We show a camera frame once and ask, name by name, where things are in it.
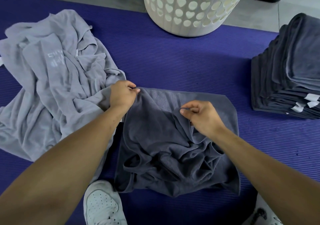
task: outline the right hand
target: right hand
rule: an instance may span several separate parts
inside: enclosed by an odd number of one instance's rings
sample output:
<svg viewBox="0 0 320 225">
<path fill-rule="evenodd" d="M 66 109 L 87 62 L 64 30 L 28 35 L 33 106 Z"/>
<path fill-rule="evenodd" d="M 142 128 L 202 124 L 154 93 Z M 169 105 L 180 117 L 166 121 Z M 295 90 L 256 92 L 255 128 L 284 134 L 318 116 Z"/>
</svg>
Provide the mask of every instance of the right hand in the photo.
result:
<svg viewBox="0 0 320 225">
<path fill-rule="evenodd" d="M 198 132 L 206 137 L 211 138 L 226 129 L 216 109 L 209 101 L 193 100 L 181 108 L 180 113 L 191 121 Z"/>
</svg>

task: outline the gray towel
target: gray towel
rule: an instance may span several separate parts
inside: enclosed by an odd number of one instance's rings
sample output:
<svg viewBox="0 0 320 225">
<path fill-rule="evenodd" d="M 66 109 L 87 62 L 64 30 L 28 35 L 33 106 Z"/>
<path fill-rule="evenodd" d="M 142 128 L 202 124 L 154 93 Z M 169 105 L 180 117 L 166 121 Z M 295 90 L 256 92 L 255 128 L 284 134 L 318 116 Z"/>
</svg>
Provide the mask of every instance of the gray towel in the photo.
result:
<svg viewBox="0 0 320 225">
<path fill-rule="evenodd" d="M 263 53 L 252 59 L 254 110 L 320 118 L 319 34 L 320 20 L 300 13 L 281 27 Z"/>
<path fill-rule="evenodd" d="M 5 31 L 0 55 L 22 89 L 0 108 L 1 149 L 35 161 L 109 107 L 110 85 L 126 77 L 90 29 L 74 10 L 63 10 Z"/>
<path fill-rule="evenodd" d="M 210 101 L 226 127 L 239 134 L 236 109 L 224 95 L 141 88 L 124 118 L 117 191 L 151 189 L 171 197 L 204 188 L 239 193 L 236 167 L 179 112 L 194 99 Z"/>
</svg>

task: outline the laundry basket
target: laundry basket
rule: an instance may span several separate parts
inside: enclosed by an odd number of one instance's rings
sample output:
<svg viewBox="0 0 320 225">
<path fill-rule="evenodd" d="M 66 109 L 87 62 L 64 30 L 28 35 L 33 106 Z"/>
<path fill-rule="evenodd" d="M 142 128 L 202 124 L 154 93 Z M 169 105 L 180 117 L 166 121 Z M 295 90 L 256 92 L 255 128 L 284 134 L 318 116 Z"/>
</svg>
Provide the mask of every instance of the laundry basket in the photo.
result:
<svg viewBox="0 0 320 225">
<path fill-rule="evenodd" d="M 194 37 L 217 29 L 239 0 L 144 0 L 151 19 L 162 29 Z"/>
</svg>

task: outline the hand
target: hand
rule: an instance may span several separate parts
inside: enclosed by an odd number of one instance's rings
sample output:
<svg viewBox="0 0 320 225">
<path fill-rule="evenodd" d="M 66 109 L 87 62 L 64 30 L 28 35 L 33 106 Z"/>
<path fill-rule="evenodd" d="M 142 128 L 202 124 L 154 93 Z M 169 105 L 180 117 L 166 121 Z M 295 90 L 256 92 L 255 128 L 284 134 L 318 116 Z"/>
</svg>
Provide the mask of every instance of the hand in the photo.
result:
<svg viewBox="0 0 320 225">
<path fill-rule="evenodd" d="M 126 113 L 140 92 L 140 89 L 132 89 L 135 87 L 136 85 L 128 80 L 119 80 L 111 85 L 110 108 L 119 107 Z"/>
<path fill-rule="evenodd" d="M 191 121 L 198 132 L 208 138 L 212 139 L 226 129 L 216 109 L 209 101 L 194 100 L 184 104 L 181 108 L 188 109 L 181 109 L 180 113 Z"/>
</svg>

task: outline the ribbed mat surface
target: ribbed mat surface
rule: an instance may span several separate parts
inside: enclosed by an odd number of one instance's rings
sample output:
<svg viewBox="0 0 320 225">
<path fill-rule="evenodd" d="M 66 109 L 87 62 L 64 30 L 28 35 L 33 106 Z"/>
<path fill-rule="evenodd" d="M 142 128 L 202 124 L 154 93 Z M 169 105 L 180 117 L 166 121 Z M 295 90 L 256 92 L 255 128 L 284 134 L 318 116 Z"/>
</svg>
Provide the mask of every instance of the ribbed mat surface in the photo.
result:
<svg viewBox="0 0 320 225">
<path fill-rule="evenodd" d="M 0 39 L 16 22 L 39 21 L 62 9 L 76 10 L 93 26 L 117 66 L 138 86 L 225 94 L 238 111 L 240 136 L 274 158 L 320 181 L 320 122 L 290 118 L 250 107 L 250 58 L 275 33 L 221 26 L 209 35 L 182 38 L 158 28 L 146 13 L 57 0 L 0 0 Z M 0 67 L 0 106 L 20 89 Z M 102 178 L 112 180 L 118 129 Z M 30 162 L 0 150 L 0 193 Z M 240 224 L 255 204 L 255 191 L 242 177 L 240 197 L 229 191 L 202 190 L 169 198 L 148 190 L 121 194 L 128 224 Z M 84 224 L 82 203 L 68 224 Z"/>
</svg>

